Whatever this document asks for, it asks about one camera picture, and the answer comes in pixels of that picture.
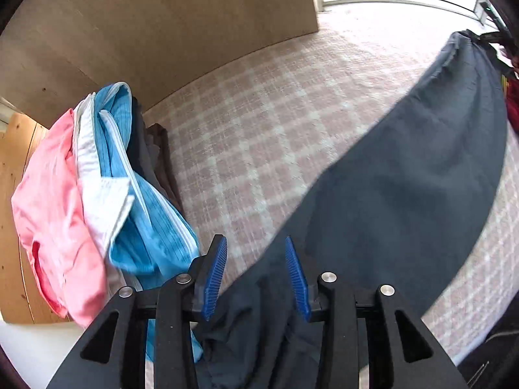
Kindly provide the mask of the dark grey trousers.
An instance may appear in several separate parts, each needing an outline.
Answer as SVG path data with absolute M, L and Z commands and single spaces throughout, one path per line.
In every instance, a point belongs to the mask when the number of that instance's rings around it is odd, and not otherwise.
M 495 50 L 452 34 L 419 82 L 313 184 L 264 255 L 196 327 L 202 388 L 311 388 L 320 328 L 296 311 L 284 240 L 424 313 L 471 253 L 501 179 L 507 115 Z

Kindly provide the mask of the dark brown folded clothes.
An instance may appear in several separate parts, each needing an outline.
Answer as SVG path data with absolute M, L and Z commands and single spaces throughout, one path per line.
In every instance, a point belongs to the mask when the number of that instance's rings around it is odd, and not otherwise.
M 132 127 L 127 157 L 132 169 L 185 216 L 177 180 L 173 175 L 167 131 L 157 123 L 145 125 L 141 105 L 135 97 L 132 97 Z

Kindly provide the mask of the black garment with yellow stripes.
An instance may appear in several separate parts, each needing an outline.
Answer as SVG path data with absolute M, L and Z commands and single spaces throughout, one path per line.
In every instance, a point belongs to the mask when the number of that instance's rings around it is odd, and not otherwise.
M 507 62 L 499 60 L 499 70 L 501 72 L 501 86 L 504 96 L 508 95 L 509 85 L 518 79 L 518 57 L 511 57 Z

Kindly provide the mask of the dark red garment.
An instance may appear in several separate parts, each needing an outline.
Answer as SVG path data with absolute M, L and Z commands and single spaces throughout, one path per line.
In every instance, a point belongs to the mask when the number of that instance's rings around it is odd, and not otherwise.
M 510 85 L 506 92 L 506 108 L 508 121 L 513 130 L 519 134 L 519 96 L 518 89 Z

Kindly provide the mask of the light blue garment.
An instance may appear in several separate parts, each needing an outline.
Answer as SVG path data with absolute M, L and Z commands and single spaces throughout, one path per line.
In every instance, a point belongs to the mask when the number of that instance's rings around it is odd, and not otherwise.
M 130 165 L 132 94 L 127 83 L 102 88 L 94 97 L 94 141 L 102 177 L 127 178 L 135 198 L 108 251 L 112 265 L 134 276 L 143 290 L 186 272 L 200 255 L 193 229 L 178 210 Z

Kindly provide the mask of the white shirt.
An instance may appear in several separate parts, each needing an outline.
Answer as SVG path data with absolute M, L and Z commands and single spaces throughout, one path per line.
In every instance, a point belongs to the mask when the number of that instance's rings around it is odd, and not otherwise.
M 105 262 L 107 294 L 126 285 L 123 273 L 109 260 L 109 249 L 121 232 L 135 197 L 127 178 L 102 177 L 94 136 L 94 99 L 91 93 L 74 109 L 73 154 L 78 170 L 84 220 Z

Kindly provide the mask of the pink shirt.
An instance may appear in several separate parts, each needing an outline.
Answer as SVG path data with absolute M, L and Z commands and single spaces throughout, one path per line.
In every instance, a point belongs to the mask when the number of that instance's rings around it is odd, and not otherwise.
M 50 309 L 88 327 L 105 305 L 105 264 L 84 220 L 72 153 L 74 113 L 51 126 L 28 162 L 11 207 L 21 246 Z

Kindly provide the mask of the pink plaid table cloth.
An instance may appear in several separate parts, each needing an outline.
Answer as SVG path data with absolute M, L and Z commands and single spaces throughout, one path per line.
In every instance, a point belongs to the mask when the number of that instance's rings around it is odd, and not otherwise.
M 225 292 L 266 252 L 319 177 L 362 139 L 476 20 L 409 5 L 341 5 L 319 31 L 231 62 L 147 111 L 169 135 L 200 245 L 228 240 Z M 518 290 L 518 140 L 507 120 L 501 179 L 461 269 L 418 313 L 455 363 Z

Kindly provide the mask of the black jacket with zippers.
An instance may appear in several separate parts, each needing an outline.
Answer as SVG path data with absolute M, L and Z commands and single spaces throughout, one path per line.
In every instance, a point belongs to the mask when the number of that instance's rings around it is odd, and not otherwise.
M 518 389 L 518 330 L 490 333 L 457 369 L 468 388 Z

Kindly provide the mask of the large brown wooden board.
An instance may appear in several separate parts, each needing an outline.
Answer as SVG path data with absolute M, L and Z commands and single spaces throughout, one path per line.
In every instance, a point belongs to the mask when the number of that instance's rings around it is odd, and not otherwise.
M 151 108 L 215 68 L 318 28 L 313 0 L 23 0 L 1 34 L 1 94 L 46 126 L 118 81 Z

